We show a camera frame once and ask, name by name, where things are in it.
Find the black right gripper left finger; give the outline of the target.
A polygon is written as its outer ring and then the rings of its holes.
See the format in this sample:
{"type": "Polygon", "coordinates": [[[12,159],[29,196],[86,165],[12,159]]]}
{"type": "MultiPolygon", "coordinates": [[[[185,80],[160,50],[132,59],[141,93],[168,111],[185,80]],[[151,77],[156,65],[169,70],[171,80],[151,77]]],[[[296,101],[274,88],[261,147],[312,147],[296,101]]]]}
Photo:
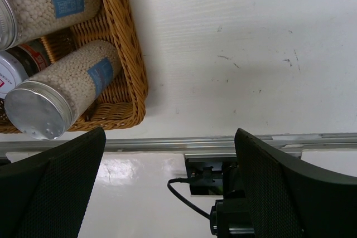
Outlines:
{"type": "Polygon", "coordinates": [[[102,160],[95,128],[1,167],[1,237],[77,237],[102,160]]]}

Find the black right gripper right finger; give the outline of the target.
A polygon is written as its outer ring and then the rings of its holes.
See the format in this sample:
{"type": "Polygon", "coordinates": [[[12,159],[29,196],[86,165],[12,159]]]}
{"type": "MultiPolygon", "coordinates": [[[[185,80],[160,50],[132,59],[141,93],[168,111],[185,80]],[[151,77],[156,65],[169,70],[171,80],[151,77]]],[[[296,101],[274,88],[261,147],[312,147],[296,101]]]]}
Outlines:
{"type": "Polygon", "coordinates": [[[235,150],[256,237],[356,237],[356,178],[238,129],[235,150]]]}

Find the silver lid bead jar front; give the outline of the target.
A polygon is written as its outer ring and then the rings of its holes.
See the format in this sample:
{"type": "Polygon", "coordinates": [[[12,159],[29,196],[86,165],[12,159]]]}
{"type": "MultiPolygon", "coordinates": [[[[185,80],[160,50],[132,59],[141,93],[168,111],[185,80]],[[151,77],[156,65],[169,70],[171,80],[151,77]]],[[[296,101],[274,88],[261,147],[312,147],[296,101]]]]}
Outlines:
{"type": "Polygon", "coordinates": [[[95,40],[21,82],[4,99],[10,122],[38,140],[55,140],[120,73],[117,48],[95,40]]]}

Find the silver lid bead jar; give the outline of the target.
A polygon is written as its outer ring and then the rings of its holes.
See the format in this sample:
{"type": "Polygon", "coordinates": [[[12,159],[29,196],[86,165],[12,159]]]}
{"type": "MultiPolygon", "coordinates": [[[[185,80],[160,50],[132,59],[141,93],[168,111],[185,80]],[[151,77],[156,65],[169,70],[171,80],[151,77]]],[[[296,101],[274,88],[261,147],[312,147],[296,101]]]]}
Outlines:
{"type": "Polygon", "coordinates": [[[1,0],[1,50],[93,18],[101,0],[1,0]]]}
{"type": "Polygon", "coordinates": [[[117,48],[95,40],[21,82],[4,99],[10,122],[38,140],[55,140],[120,73],[117,48]]]}

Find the white lid dark jar front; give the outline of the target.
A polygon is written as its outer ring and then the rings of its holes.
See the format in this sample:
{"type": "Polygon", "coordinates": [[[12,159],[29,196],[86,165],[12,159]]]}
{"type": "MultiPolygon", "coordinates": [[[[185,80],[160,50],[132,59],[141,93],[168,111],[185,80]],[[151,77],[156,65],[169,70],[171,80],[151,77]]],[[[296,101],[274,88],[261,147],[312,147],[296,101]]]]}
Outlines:
{"type": "Polygon", "coordinates": [[[40,40],[33,40],[1,51],[1,99],[18,84],[50,66],[40,40]]]}

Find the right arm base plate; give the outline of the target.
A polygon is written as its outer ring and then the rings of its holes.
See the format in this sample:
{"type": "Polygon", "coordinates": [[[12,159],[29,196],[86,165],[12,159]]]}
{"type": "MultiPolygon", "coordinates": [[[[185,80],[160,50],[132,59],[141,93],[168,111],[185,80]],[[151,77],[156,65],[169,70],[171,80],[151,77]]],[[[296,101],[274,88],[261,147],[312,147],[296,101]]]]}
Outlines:
{"type": "Polygon", "coordinates": [[[243,189],[239,166],[229,159],[221,162],[186,160],[186,178],[173,178],[167,182],[168,190],[187,207],[209,220],[210,231],[216,237],[254,237],[248,212],[248,202],[243,189]],[[174,183],[185,183],[193,194],[222,196],[206,212],[181,195],[174,183]]]}

